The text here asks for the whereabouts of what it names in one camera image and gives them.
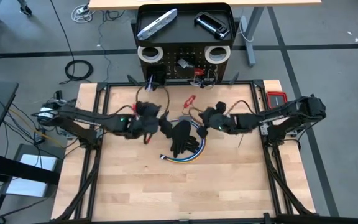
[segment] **white tape roll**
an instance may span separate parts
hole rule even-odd
[[[143,50],[147,47],[138,47],[137,48],[137,56],[144,62],[147,63],[155,63],[161,60],[162,56],[164,55],[164,52],[162,50],[162,47],[151,47],[158,51],[158,53],[154,56],[147,56],[143,53]]]
[[[211,51],[214,49],[223,48],[226,53],[221,53],[219,55],[211,54]],[[208,46],[205,47],[205,59],[212,64],[220,64],[227,61],[230,57],[230,47],[229,46]]]

